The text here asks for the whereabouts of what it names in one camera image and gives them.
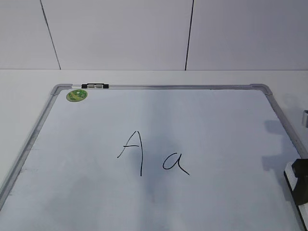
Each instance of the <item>white wall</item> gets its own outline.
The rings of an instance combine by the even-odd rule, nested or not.
[[[62,69],[184,70],[192,0],[43,0]]]
[[[308,69],[307,0],[195,0],[188,70]]]
[[[62,69],[184,70],[193,0],[42,0]],[[307,70],[307,0],[194,0],[187,70]],[[0,0],[0,69],[59,69],[39,0]]]
[[[39,0],[0,0],[0,69],[59,69]]]

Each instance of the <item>round sticker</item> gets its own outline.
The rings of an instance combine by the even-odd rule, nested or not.
[[[73,90],[67,94],[66,99],[70,102],[79,102],[84,100],[88,96],[88,93],[85,90],[78,89]]]

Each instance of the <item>whiteboard surface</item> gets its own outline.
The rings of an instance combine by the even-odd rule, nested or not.
[[[301,230],[283,178],[299,155],[262,92],[88,90],[72,103],[69,91],[0,211],[0,230]],[[142,177],[140,147],[117,158],[134,131]],[[172,153],[190,175],[162,168]]]

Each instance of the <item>white table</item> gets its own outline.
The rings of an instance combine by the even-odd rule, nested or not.
[[[267,84],[308,148],[308,71],[59,71],[0,70],[0,183],[3,182],[53,86],[59,83],[143,85]]]

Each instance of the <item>black handwriting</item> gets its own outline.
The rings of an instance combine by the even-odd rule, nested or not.
[[[125,148],[127,147],[139,147],[139,145],[127,145],[128,142],[130,141],[130,139],[135,135],[135,133],[138,133],[139,135],[139,140],[140,140],[140,146],[141,146],[141,166],[140,166],[140,176],[142,177],[142,165],[143,165],[143,147],[142,147],[142,141],[141,141],[141,136],[140,136],[140,132],[138,131],[134,131],[134,133],[130,136],[130,138],[128,139],[128,141],[126,142],[126,144],[123,146],[123,150],[121,151],[120,155],[117,157],[119,158],[122,153],[124,152]]]
[[[170,156],[168,156],[168,157],[166,158],[166,160],[165,160],[164,163],[163,163],[163,169],[169,170],[169,169],[172,169],[176,164],[178,164],[178,166],[180,167],[180,169],[182,169],[183,172],[185,172],[186,174],[190,175],[190,174],[189,174],[187,171],[185,171],[185,170],[181,167],[181,165],[180,165],[180,160],[181,160],[182,154],[180,154],[180,156],[178,157],[178,159],[176,160],[176,162],[175,162],[171,167],[165,167],[165,162],[166,162],[171,156],[173,156],[173,155],[175,155],[175,154],[178,154],[178,153],[173,153],[173,154],[171,154]]]

